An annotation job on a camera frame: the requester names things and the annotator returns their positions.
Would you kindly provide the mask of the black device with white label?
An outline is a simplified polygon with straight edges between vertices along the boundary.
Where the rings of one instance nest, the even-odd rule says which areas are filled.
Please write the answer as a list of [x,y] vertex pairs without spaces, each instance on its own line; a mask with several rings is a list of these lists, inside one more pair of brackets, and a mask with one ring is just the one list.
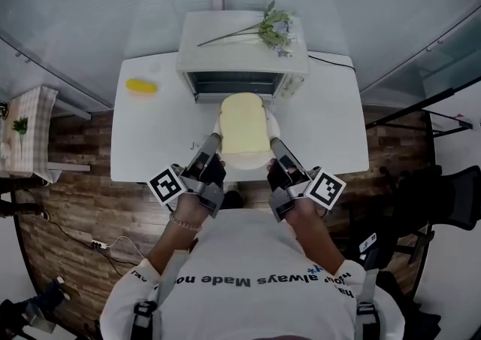
[[373,232],[359,245],[359,259],[365,260],[367,257],[368,249],[376,242],[377,234]]

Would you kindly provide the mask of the black backpack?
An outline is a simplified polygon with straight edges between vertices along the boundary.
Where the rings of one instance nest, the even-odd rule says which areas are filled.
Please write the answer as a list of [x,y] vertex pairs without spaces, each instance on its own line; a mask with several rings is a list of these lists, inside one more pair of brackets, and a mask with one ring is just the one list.
[[402,293],[391,272],[380,272],[376,284],[394,299],[404,316],[403,340],[435,340],[440,333],[440,315],[420,311],[420,304]]

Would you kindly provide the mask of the glass partition with blinds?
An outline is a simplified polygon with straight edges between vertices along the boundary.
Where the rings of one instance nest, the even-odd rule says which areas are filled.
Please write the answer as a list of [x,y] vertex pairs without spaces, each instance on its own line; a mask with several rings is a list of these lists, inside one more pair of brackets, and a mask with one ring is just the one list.
[[124,59],[175,51],[191,11],[297,14],[311,50],[350,56],[367,88],[439,38],[481,0],[0,0],[0,34],[111,102]]

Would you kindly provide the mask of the white round plate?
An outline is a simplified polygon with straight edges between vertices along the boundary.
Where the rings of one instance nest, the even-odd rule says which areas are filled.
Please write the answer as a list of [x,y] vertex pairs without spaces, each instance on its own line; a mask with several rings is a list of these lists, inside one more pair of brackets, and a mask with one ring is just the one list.
[[[280,138],[280,127],[274,115],[268,110],[266,112],[268,136],[272,138]],[[274,157],[272,150],[261,153],[238,153],[238,154],[223,154],[222,145],[220,144],[216,151],[221,160],[232,168],[240,170],[253,170],[261,168],[269,163]]]

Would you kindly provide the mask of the slice of toast bread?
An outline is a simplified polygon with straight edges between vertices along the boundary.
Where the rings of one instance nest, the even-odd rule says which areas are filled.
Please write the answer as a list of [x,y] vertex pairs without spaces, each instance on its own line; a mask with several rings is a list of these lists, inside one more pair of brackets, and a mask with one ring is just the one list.
[[267,115],[262,99],[237,93],[223,100],[219,127],[222,154],[264,153],[270,150]]

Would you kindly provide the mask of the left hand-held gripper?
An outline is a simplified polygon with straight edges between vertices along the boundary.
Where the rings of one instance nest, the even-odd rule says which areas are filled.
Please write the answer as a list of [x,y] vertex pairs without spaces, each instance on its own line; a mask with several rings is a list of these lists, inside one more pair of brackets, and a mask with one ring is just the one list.
[[224,200],[225,179],[224,165],[216,154],[220,142],[220,135],[211,134],[188,166],[169,166],[147,182],[162,206],[189,193],[198,197],[211,217],[217,215]]

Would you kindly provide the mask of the black mesh office chair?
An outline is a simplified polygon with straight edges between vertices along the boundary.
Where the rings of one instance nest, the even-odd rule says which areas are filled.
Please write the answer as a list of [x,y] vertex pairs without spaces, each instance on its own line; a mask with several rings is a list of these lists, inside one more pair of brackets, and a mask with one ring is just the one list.
[[396,182],[386,167],[380,168],[391,188],[394,205],[388,241],[395,253],[409,254],[413,263],[434,232],[421,229],[436,224],[471,231],[481,220],[481,168],[477,165],[443,175],[439,165],[412,173]]

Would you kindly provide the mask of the checked tablecloth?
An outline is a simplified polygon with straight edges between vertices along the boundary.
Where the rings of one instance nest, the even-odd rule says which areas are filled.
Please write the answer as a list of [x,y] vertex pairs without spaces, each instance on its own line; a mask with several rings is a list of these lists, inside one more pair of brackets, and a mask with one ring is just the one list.
[[[50,118],[58,92],[36,87],[12,99],[8,116],[0,121],[0,171],[17,177],[36,175],[48,183],[58,179],[47,168]],[[19,136],[11,129],[14,120],[28,117],[28,130]]]

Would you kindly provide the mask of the small green plant sprig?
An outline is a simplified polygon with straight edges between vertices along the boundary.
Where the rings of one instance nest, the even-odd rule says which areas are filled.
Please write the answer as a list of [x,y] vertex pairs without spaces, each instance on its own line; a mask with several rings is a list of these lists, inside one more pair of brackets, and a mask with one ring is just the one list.
[[20,117],[13,121],[11,129],[19,136],[24,136],[28,130],[28,121],[28,117]]

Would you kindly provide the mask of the person's right forearm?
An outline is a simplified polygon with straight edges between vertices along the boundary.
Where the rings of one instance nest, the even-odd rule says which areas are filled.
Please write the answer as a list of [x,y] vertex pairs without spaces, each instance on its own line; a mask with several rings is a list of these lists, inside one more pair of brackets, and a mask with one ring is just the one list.
[[285,220],[292,227],[306,257],[335,275],[345,258],[332,241],[314,201],[296,199],[293,208],[286,213]]

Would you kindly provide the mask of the yellow banana toy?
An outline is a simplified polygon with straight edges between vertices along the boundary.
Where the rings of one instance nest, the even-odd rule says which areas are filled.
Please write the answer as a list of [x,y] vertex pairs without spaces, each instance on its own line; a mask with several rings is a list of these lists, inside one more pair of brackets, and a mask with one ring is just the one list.
[[137,78],[128,79],[126,81],[126,88],[133,93],[141,95],[153,95],[158,91],[155,83]]

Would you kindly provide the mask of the artificial green flower sprig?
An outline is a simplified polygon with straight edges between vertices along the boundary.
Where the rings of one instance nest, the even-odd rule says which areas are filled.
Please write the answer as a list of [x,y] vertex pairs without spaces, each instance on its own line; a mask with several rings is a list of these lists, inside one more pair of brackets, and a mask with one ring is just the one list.
[[273,50],[279,57],[292,57],[292,40],[294,35],[292,34],[293,16],[289,11],[278,10],[275,8],[276,2],[273,0],[264,9],[262,21],[248,26],[244,29],[236,32],[228,33],[217,38],[210,39],[209,41],[198,44],[198,47],[202,47],[213,42],[220,41],[226,38],[233,38],[244,35],[257,35]]

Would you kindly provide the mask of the white desk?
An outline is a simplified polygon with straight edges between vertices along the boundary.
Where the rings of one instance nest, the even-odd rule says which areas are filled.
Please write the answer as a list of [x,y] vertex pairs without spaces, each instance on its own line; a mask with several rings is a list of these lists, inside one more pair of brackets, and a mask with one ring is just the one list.
[[[334,175],[369,168],[360,93],[348,56],[312,52],[310,73],[296,93],[278,99],[272,114],[280,138],[305,168]],[[127,59],[113,110],[110,176],[146,182],[172,163],[188,164],[214,131],[217,104],[198,104],[176,70],[177,54]],[[126,81],[155,83],[153,95],[133,93]]]

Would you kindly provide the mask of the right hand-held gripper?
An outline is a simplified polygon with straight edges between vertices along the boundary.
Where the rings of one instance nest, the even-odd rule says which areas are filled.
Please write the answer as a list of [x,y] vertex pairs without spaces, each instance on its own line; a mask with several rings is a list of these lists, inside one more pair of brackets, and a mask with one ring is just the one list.
[[307,171],[279,138],[271,139],[271,150],[274,162],[267,176],[272,190],[269,205],[278,222],[298,199],[311,199],[327,211],[333,208],[345,189],[344,181],[321,168]]

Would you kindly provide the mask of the person's left forearm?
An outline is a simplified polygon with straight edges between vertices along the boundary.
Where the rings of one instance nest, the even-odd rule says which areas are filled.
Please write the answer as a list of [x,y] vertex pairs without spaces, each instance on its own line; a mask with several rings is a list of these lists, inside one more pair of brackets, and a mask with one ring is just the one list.
[[188,250],[210,213],[194,194],[184,193],[177,199],[177,207],[170,215],[160,239],[147,259],[160,274],[164,272],[176,250]]

